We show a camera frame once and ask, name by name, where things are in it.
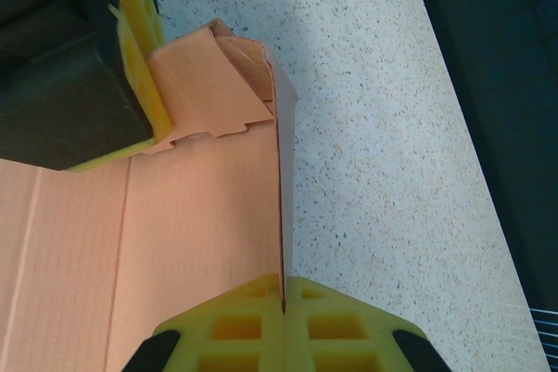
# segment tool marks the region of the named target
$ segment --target cardboard flap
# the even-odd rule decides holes
[[[218,37],[234,37],[235,34],[227,25],[219,18],[214,19],[208,24],[209,29],[213,32],[215,38]]]
[[[279,153],[279,200],[281,246],[281,296],[283,309],[287,297],[286,281],[292,272],[293,252],[293,188],[295,171],[295,104],[298,100],[293,84],[270,50],[265,57],[273,69],[274,115]]]
[[[217,44],[230,63],[244,77],[258,98],[274,100],[273,71],[265,57],[264,46],[253,39],[217,37]]]
[[[224,25],[211,23],[158,49],[147,60],[173,122],[173,131],[145,153],[166,150],[175,140],[196,133],[209,132],[220,137],[244,132],[246,124],[273,119],[267,106],[223,53],[212,25],[219,34],[227,34]],[[228,51],[233,50],[229,48],[231,43],[224,44]]]

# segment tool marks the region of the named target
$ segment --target cardboard box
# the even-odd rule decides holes
[[[148,64],[175,128],[156,154],[82,173],[0,161],[2,371],[120,370],[168,317],[289,274],[284,71],[220,21]]]

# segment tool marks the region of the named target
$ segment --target square hole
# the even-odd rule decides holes
[[[258,372],[257,354],[208,353],[200,355],[198,372]]]
[[[262,338],[262,318],[259,315],[222,315],[211,330],[214,340],[258,340]]]
[[[308,319],[308,336],[311,340],[367,338],[363,323],[357,315],[312,315]]]
[[[383,372],[373,353],[320,352],[312,354],[316,372]]]

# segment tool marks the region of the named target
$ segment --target cardboard sheet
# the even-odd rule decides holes
[[[150,68],[177,128],[157,154],[83,173],[0,161],[3,372],[120,370],[166,318],[289,274],[284,73],[220,21]]]

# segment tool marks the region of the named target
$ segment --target floor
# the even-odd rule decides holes
[[[160,0],[266,42],[300,95],[295,274],[417,323],[453,371],[548,370],[422,0]]]

